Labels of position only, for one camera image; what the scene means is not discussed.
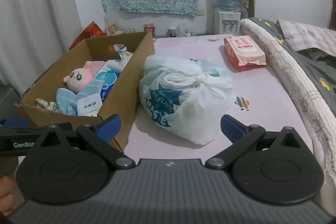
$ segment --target grey ribbed panel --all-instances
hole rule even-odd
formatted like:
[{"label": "grey ribbed panel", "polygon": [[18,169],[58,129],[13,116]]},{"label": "grey ribbed panel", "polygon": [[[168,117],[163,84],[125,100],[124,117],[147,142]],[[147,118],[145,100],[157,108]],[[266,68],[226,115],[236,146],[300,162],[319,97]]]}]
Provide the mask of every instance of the grey ribbed panel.
[{"label": "grey ribbed panel", "polygon": [[225,172],[199,160],[142,160],[115,172],[101,192],[83,202],[51,207],[28,201],[10,219],[14,224],[326,224],[331,217],[311,201],[278,207],[252,200]]}]

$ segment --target plush toy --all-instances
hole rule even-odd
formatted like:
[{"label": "plush toy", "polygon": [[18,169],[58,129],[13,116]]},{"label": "plush toy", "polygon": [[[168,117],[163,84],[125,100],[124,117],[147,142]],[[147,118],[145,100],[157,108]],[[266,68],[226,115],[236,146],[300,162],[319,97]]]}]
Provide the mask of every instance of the plush toy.
[{"label": "plush toy", "polygon": [[68,85],[69,90],[77,94],[95,78],[105,63],[104,61],[87,61],[83,68],[75,69],[70,76],[64,77],[63,82]]}]

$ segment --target electrical outlet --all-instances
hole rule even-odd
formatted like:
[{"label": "electrical outlet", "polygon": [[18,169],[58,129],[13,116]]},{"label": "electrical outlet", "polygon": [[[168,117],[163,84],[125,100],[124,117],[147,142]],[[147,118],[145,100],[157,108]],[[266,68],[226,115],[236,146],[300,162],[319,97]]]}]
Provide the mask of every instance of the electrical outlet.
[{"label": "electrical outlet", "polygon": [[198,9],[197,10],[197,14],[198,16],[203,16],[205,14],[205,10],[204,9]]}]

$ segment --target screw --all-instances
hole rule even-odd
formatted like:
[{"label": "screw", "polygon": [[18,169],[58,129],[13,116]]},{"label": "screw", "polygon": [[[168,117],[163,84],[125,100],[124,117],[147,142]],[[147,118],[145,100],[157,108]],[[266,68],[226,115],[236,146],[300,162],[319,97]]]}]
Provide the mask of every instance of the screw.
[{"label": "screw", "polygon": [[208,160],[208,163],[213,167],[221,167],[224,165],[225,161],[220,158],[212,158]]},{"label": "screw", "polygon": [[119,166],[122,166],[122,167],[127,167],[127,166],[130,166],[132,165],[133,163],[133,160],[131,160],[130,158],[118,158],[115,163]]}]

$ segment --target pink table surface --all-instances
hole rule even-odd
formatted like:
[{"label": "pink table surface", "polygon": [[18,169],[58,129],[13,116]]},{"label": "pink table surface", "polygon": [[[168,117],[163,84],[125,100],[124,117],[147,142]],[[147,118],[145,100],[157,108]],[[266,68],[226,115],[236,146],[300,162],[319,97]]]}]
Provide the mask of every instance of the pink table surface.
[{"label": "pink table surface", "polygon": [[[272,67],[267,65],[239,72],[230,63],[225,52],[223,40],[227,36],[230,35],[159,38],[155,42],[155,53],[207,60],[226,66],[230,71],[236,96],[249,101],[248,111],[232,104],[227,114],[245,125],[259,124],[268,131],[280,131],[284,126],[292,126],[313,151],[311,139],[300,115]],[[210,42],[207,40],[209,38],[219,41]],[[221,131],[212,142],[196,145],[156,125],[140,106],[125,154],[136,162],[139,159],[201,159],[204,163],[230,145],[231,142]]]}]

